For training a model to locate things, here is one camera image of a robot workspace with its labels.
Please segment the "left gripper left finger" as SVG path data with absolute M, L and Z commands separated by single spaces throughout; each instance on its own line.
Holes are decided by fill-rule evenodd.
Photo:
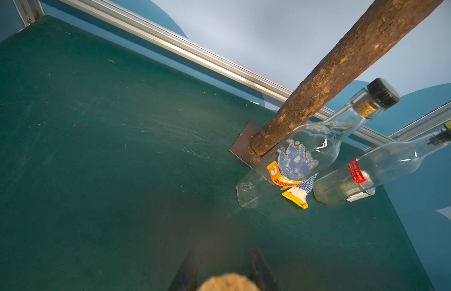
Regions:
M 198 284 L 198 260 L 190 250 L 177 271 L 168 291 L 195 291 Z

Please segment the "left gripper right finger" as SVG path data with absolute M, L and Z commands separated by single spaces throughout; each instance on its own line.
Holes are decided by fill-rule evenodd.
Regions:
M 276 281 L 258 247 L 250 249 L 250 279 L 261 291 L 279 291 Z

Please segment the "clear bottle with cork stopper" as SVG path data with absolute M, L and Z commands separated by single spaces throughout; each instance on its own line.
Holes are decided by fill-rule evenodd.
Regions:
M 246 276 L 236 273 L 212 276 L 201 284 L 198 291 L 260 291 Z

